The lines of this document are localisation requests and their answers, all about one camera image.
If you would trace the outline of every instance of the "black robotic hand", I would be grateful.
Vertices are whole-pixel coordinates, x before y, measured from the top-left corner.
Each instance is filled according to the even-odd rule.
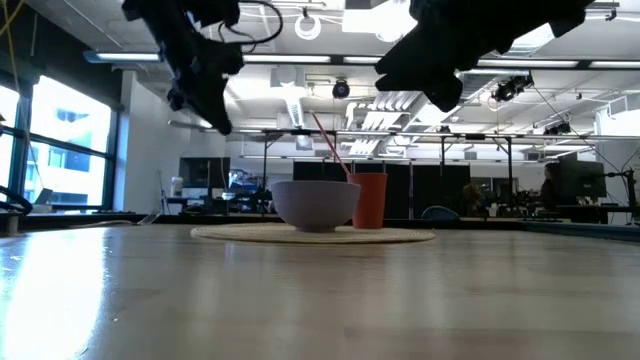
[[[170,67],[173,86],[167,100],[171,108],[189,108],[220,133],[231,133],[223,93],[227,76],[244,66],[241,43],[206,39],[193,24],[237,24],[238,1],[125,0],[122,10],[129,21],[144,20],[160,47],[161,59]]]
[[[422,91],[443,112],[460,101],[455,70],[504,54],[520,36],[549,23],[555,37],[582,24],[594,0],[411,0],[418,25],[376,65],[380,91]]]

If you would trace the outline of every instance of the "lamp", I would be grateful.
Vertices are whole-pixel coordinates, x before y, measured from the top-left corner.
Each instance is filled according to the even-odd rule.
[[[313,27],[311,30],[302,30],[302,21],[304,19],[313,19]],[[322,31],[322,25],[320,24],[320,19],[318,19],[315,15],[300,15],[300,17],[296,20],[295,24],[296,35],[302,40],[314,40],[320,35]]]

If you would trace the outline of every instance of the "bowl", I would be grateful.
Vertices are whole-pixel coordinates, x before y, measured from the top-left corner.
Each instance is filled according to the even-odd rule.
[[[351,217],[360,186],[333,181],[282,181],[271,186],[278,215],[305,232],[332,232]]]

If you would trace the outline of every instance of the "blue chair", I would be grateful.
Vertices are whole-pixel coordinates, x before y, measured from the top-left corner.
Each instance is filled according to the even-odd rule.
[[[422,220],[431,221],[460,221],[455,211],[443,206],[432,206],[422,213]]]

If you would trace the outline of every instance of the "orange cup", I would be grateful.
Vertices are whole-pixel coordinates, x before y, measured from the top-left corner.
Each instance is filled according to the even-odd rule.
[[[360,185],[360,201],[353,214],[356,229],[382,229],[387,196],[387,174],[351,174],[349,183]]]

